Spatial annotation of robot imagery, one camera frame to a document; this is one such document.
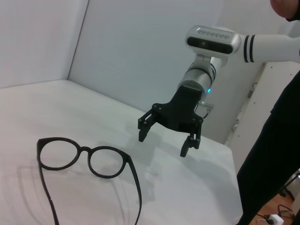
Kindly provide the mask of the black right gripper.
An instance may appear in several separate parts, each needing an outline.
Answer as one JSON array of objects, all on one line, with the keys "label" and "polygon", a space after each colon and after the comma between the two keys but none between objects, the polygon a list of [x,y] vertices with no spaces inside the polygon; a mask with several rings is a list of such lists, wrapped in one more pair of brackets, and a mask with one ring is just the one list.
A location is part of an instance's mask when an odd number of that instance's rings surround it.
[{"label": "black right gripper", "polygon": [[195,113],[202,92],[180,86],[171,101],[155,103],[152,110],[138,119],[138,140],[143,142],[151,127],[157,122],[167,129],[190,133],[184,141],[180,156],[185,157],[190,148],[199,149],[203,119]]}]

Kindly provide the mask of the black round-lens glasses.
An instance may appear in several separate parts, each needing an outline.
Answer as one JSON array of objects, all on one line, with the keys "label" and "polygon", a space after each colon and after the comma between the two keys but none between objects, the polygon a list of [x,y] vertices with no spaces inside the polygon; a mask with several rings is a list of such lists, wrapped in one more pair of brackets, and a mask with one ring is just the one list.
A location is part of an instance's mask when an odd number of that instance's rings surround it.
[{"label": "black round-lens glasses", "polygon": [[[43,148],[46,145],[48,145],[50,143],[53,143],[53,142],[65,142],[65,143],[69,143],[69,144],[71,144],[76,149],[75,156],[66,165],[53,167],[53,166],[45,165],[42,162],[42,160],[41,160],[41,153],[42,153]],[[96,152],[103,151],[103,150],[110,150],[112,152],[115,152],[122,159],[120,168],[118,169],[118,171],[116,173],[114,173],[112,175],[104,175],[104,174],[102,174],[100,172],[97,172],[93,168],[93,166],[92,166],[91,159],[92,159],[93,155]],[[48,202],[49,202],[50,207],[51,207],[54,224],[55,225],[60,225],[59,219],[58,219],[58,216],[57,216],[57,213],[56,213],[56,209],[55,209],[55,206],[54,206],[54,203],[53,203],[53,200],[52,200],[52,197],[50,196],[50,193],[49,193],[48,188],[46,186],[46,182],[45,182],[44,175],[43,175],[43,169],[46,169],[46,170],[49,170],[49,171],[61,171],[61,170],[67,169],[67,168],[71,167],[72,165],[74,165],[78,161],[78,159],[79,159],[79,157],[80,157],[80,155],[81,155],[82,152],[87,152],[87,154],[88,154],[88,156],[87,156],[87,163],[88,163],[89,170],[95,176],[97,176],[99,178],[102,178],[102,179],[112,179],[112,178],[118,177],[123,172],[125,166],[129,165],[131,173],[132,173],[134,181],[135,181],[135,186],[136,186],[136,189],[137,189],[138,199],[139,199],[139,210],[138,210],[138,214],[137,214],[137,217],[136,217],[135,223],[134,223],[134,225],[137,225],[138,221],[139,221],[139,218],[140,218],[141,211],[142,211],[143,201],[142,201],[142,192],[141,192],[141,186],[140,186],[139,178],[138,178],[138,175],[137,175],[137,172],[136,172],[133,160],[132,160],[132,158],[131,158],[130,155],[128,155],[127,153],[125,153],[122,150],[119,150],[119,149],[117,149],[115,147],[111,147],[111,146],[98,146],[98,147],[95,147],[95,148],[90,148],[90,147],[87,147],[87,146],[80,146],[77,142],[75,142],[75,141],[73,141],[73,140],[71,140],[69,138],[64,138],[64,137],[48,137],[48,138],[39,139],[37,141],[37,164],[38,164],[39,175],[40,175],[40,180],[41,180],[41,183],[42,183],[42,187],[44,189],[44,192],[45,192],[45,194],[47,196]]]}]

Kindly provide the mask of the person bare skin forearm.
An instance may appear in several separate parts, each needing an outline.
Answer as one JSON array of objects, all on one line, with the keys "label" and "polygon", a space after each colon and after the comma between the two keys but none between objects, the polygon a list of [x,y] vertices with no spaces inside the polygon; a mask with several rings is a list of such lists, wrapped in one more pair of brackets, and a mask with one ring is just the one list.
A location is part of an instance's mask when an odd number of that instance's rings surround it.
[{"label": "person bare skin forearm", "polygon": [[270,0],[273,10],[287,21],[300,21],[300,0]]}]

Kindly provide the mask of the white perforated cabinet panel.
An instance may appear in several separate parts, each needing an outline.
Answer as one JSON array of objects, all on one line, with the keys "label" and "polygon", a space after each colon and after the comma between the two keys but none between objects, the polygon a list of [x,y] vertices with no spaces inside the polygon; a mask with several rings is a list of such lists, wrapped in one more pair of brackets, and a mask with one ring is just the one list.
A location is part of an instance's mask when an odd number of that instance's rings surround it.
[{"label": "white perforated cabinet panel", "polygon": [[251,148],[286,85],[300,70],[295,62],[267,63],[228,147]]}]

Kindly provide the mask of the person in black clothing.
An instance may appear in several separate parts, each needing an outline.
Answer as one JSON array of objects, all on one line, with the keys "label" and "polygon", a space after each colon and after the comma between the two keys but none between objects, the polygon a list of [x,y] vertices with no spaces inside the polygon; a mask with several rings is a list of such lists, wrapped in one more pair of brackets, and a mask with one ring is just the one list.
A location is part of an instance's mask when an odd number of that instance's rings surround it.
[{"label": "person in black clothing", "polygon": [[237,174],[243,215],[249,225],[300,169],[300,71],[281,93]]}]

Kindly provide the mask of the black stand leg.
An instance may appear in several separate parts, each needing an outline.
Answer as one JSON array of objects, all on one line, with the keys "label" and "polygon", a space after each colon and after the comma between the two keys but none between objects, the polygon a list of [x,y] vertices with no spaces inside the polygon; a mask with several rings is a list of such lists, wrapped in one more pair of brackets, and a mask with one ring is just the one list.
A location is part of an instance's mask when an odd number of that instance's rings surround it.
[{"label": "black stand leg", "polygon": [[300,169],[298,169],[285,183],[283,188],[279,191],[282,197],[290,196],[292,201],[295,200],[300,192]]}]

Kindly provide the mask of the white power strip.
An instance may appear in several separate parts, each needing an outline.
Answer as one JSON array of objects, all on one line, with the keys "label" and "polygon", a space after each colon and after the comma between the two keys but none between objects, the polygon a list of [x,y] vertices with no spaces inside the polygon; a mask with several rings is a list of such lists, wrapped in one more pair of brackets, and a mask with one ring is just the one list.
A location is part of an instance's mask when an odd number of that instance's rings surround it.
[{"label": "white power strip", "polygon": [[284,224],[284,220],[276,214],[264,215],[256,222],[256,225],[283,225],[283,224]]}]

